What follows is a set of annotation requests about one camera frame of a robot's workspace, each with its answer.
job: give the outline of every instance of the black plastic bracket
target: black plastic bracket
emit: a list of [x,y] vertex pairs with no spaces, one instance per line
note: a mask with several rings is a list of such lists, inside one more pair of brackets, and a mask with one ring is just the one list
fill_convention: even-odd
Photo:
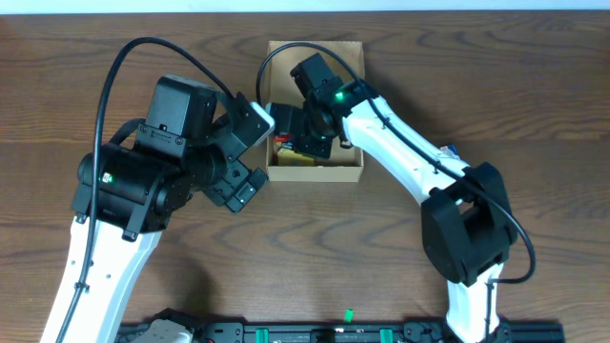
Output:
[[199,335],[202,343],[243,343],[244,326],[241,323],[212,323],[204,325]]
[[[506,211],[508,197],[499,172],[489,163],[464,169],[464,180],[486,191]],[[457,203],[472,207],[462,212]],[[445,190],[433,189],[421,204],[423,247],[447,280],[471,286],[493,264],[508,259],[517,229],[508,218],[457,181]]]
[[310,343],[335,343],[335,331],[326,330],[313,330],[309,334]]
[[438,342],[446,336],[443,323],[434,321],[406,323],[403,333],[412,342]]
[[203,192],[216,206],[226,205],[231,212],[239,212],[267,182],[261,169],[250,171],[240,161],[227,165],[224,177]]

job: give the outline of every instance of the cardboard box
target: cardboard box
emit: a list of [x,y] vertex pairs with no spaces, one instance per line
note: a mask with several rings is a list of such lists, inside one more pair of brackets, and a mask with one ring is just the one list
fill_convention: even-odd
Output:
[[[269,52],[290,42],[271,41]],[[338,54],[350,67],[364,78],[364,53],[361,42],[312,42],[328,48]],[[298,63],[318,52],[310,48],[290,48],[276,55],[269,63],[263,94],[267,102],[278,102],[301,107],[303,96],[296,87],[290,71]],[[320,53],[331,70],[343,82],[352,78],[332,57]],[[274,140],[267,139],[267,174],[270,181],[305,181],[305,182],[357,182],[364,168],[363,153],[360,148],[342,149],[338,138],[333,142],[333,150],[328,160],[316,160],[311,167],[277,166],[274,160]]]

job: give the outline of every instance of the green connector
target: green connector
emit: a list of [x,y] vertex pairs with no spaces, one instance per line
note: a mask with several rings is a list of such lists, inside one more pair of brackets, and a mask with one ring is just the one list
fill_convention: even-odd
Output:
[[346,324],[350,324],[352,322],[352,318],[354,318],[354,311],[352,309],[345,309],[345,316],[343,317],[343,322]]
[[391,329],[381,329],[379,330],[379,334],[381,335],[381,343],[394,342],[394,333],[392,333]]
[[256,343],[269,343],[269,330],[256,329]]

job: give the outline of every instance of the yellow object in box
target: yellow object in box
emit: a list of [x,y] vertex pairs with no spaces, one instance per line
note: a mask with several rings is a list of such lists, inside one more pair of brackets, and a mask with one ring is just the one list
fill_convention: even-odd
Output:
[[304,156],[290,149],[283,148],[283,143],[275,142],[277,150],[277,165],[281,167],[309,167],[314,165],[312,157]]

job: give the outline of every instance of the wood grain surface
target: wood grain surface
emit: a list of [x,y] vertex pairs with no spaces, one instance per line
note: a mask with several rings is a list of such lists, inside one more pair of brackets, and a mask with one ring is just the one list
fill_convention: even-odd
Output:
[[[500,287],[498,311],[558,319],[568,341],[610,340],[610,13],[459,11],[0,17],[0,341],[42,334],[99,92],[143,35],[183,46],[251,99],[269,40],[362,41],[368,80],[407,123],[502,172],[539,268]],[[106,139],[146,115],[165,73],[206,81],[171,51],[137,48]],[[420,241],[417,204],[369,156],[358,184],[272,183],[239,215],[199,194],[174,215],[125,319],[166,307],[249,321],[442,316],[446,286]],[[518,243],[503,275],[526,267]]]

